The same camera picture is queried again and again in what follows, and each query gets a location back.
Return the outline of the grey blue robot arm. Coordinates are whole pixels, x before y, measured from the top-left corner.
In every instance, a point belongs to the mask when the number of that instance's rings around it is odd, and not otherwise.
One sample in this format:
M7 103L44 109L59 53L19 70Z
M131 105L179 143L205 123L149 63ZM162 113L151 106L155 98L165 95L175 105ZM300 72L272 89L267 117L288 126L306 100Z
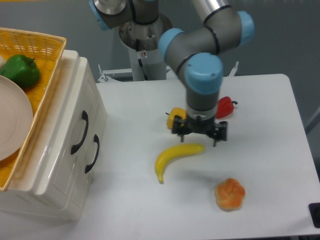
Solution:
M135 81L164 80L167 68L186 89L186 119L173 119L172 133L196 133L214 142L227 139L228 124L216 122L224 75L219 54L250 42L255 24L227 0L193 2L202 27L190 33L174 28L159 12L156 0L91 0L89 6L103 30L118 28Z

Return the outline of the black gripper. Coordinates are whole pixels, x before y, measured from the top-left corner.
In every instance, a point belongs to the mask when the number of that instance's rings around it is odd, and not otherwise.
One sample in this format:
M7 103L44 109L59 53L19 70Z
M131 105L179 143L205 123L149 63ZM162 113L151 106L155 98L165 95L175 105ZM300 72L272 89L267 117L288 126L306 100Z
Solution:
M191 118L187 115L186 120L179 115L175 115L172 124L172 134L178 135L180 141L184 142L184 136L196 133L213 137L213 147L216 147L218 142L227 141L228 122L220 121L215 123L215 117L203 119L199 115L196 118Z

